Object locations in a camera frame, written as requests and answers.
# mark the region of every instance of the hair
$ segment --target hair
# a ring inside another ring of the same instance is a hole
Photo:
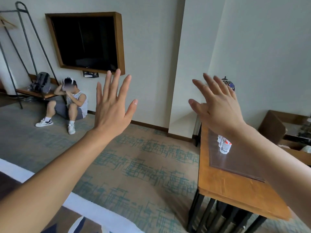
[[[66,86],[66,85],[72,85],[72,86],[77,86],[77,82],[74,80],[73,81],[73,83],[72,83],[72,79],[71,78],[65,78],[65,80],[64,80],[64,85]]]

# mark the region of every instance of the clothing rack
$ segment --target clothing rack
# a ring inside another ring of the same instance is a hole
[[[48,58],[48,56],[46,55],[46,52],[45,52],[44,47],[43,47],[43,45],[42,45],[42,43],[41,43],[41,40],[40,40],[39,35],[38,35],[38,32],[37,32],[36,27],[35,27],[35,25],[34,25],[32,19],[31,19],[31,16],[30,16],[30,14],[29,14],[29,11],[28,11],[26,5],[25,5],[24,3],[22,3],[22,2],[20,2],[20,1],[17,1],[17,2],[15,3],[15,7],[16,7],[16,10],[0,11],[0,13],[7,13],[7,12],[17,12],[17,13],[18,13],[18,17],[19,17],[20,22],[21,22],[21,27],[23,28],[23,32],[24,32],[24,35],[25,35],[26,43],[27,43],[28,50],[29,50],[29,53],[30,53],[31,61],[32,61],[32,64],[33,64],[34,69],[35,69],[35,75],[34,75],[34,74],[29,74],[29,72],[28,72],[28,70],[27,70],[27,68],[26,68],[26,66],[25,66],[25,64],[24,64],[24,62],[23,62],[23,60],[22,60],[22,58],[21,58],[21,55],[19,54],[19,52],[18,52],[18,50],[17,50],[17,48],[16,48],[16,46],[15,46],[15,44],[14,44],[14,42],[13,42],[13,39],[11,38],[11,35],[10,35],[10,33],[9,33],[7,27],[6,27],[6,23],[5,23],[5,22],[7,22],[7,23],[9,23],[9,22],[8,22],[8,21],[5,21],[5,19],[3,19],[3,18],[0,19],[0,20],[1,20],[1,23],[2,23],[2,25],[3,25],[3,27],[4,27],[5,31],[6,31],[7,35],[9,36],[9,39],[10,39],[10,41],[11,41],[11,43],[12,43],[12,45],[13,45],[13,47],[14,47],[14,49],[15,49],[15,51],[16,51],[18,57],[19,57],[19,59],[21,60],[21,63],[22,63],[22,65],[23,65],[23,67],[25,68],[26,73],[28,74],[28,76],[29,76],[31,82],[33,82],[34,80],[38,80],[38,81],[39,81],[39,84],[40,84],[40,88],[42,88],[41,82],[40,82],[39,77],[38,77],[38,71],[37,71],[37,67],[36,67],[36,64],[35,64],[35,60],[34,60],[34,58],[33,58],[33,54],[32,54],[32,51],[31,51],[31,48],[30,48],[30,44],[29,44],[29,41],[28,41],[28,37],[27,37],[27,34],[26,34],[26,30],[25,30],[25,26],[24,26],[24,23],[23,23],[23,19],[22,19],[22,17],[21,17],[21,12],[22,12],[22,13],[26,13],[26,14],[28,15],[29,20],[30,20],[30,22],[31,22],[31,25],[32,25],[32,27],[33,27],[35,33],[36,33],[36,36],[37,36],[37,38],[38,38],[38,41],[39,41],[39,43],[40,43],[40,45],[41,45],[41,48],[42,48],[42,50],[43,50],[43,52],[44,52],[45,58],[46,58],[47,62],[49,63],[49,66],[50,66],[50,68],[51,68],[52,74],[53,74],[53,76],[54,76],[54,78],[51,78],[51,83],[52,83],[52,84],[56,84],[57,86],[59,86],[59,83],[58,83],[58,81],[57,81],[57,78],[56,78],[56,76],[55,76],[55,73],[54,73],[54,71],[53,71],[53,68],[52,68],[51,63],[50,63],[50,61],[49,61],[49,58]],[[28,96],[37,97],[37,98],[42,98],[43,100],[45,100],[45,99],[47,99],[47,98],[51,98],[51,97],[56,96],[52,91],[50,91],[49,93],[45,94],[45,93],[43,93],[42,91],[41,91],[41,92],[28,91],[27,88],[17,89],[16,86],[15,86],[13,77],[12,77],[12,73],[11,73],[11,71],[10,71],[9,64],[8,64],[8,62],[7,62],[7,60],[6,60],[6,56],[5,56],[4,50],[3,50],[3,48],[2,48],[1,42],[0,42],[0,49],[1,49],[1,52],[2,52],[2,54],[3,54],[3,58],[4,58],[4,61],[5,61],[7,70],[8,70],[8,72],[9,72],[9,75],[10,75],[10,78],[11,78],[11,81],[12,81],[12,84],[13,84],[13,87],[14,87],[14,90],[15,90],[15,93],[16,93],[16,96],[17,96],[17,98],[18,98],[19,105],[21,106],[21,109],[23,108],[23,106],[22,106],[22,104],[21,104],[21,98],[20,98],[20,96],[19,96],[18,93],[25,94],[25,95],[28,95]]]

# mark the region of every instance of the sneaker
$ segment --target sneaker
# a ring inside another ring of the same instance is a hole
[[[36,127],[44,127],[49,125],[53,125],[52,119],[49,121],[44,121],[44,119],[42,119],[39,123],[36,123]]]
[[[72,135],[72,134],[76,133],[76,129],[75,129],[75,125],[74,124],[69,124],[68,125],[68,133],[69,133],[69,135]]]

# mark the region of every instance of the gray shorts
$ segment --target gray shorts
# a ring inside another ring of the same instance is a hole
[[[60,116],[62,116],[65,119],[69,120],[68,108],[64,102],[56,101],[56,105],[55,105],[54,109],[55,109],[57,114],[59,114]],[[78,109],[78,115],[76,117],[76,120],[83,119],[81,108],[78,107],[77,109]]]

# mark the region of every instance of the backpack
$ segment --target backpack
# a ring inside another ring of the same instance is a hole
[[[50,75],[46,72],[40,72],[38,74],[37,80],[30,84],[28,87],[29,91],[36,91],[36,92],[43,92],[43,93],[49,93],[51,89],[51,78]]]

